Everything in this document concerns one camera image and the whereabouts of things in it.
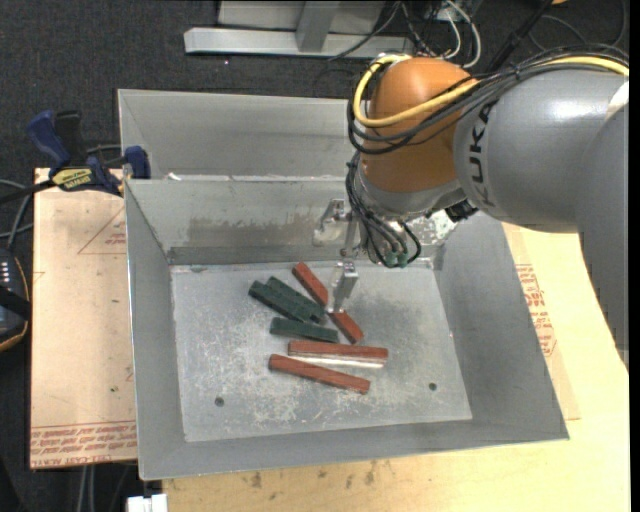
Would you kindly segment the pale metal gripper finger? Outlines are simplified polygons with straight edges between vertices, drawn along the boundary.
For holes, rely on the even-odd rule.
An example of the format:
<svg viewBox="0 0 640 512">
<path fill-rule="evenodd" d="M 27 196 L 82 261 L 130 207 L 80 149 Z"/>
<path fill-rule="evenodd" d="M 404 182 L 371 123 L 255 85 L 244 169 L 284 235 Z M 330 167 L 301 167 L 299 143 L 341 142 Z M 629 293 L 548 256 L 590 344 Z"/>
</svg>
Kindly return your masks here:
<svg viewBox="0 0 640 512">
<path fill-rule="evenodd" d="M 359 274 L 354 261 L 342 260 L 336 263 L 330 280 L 329 312 L 343 310 L 344 303 L 351 296 L 358 279 Z"/>
<path fill-rule="evenodd" d="M 347 212 L 344 199 L 331 199 L 312 235 L 314 246 L 326 246 L 344 235 Z"/>
</svg>

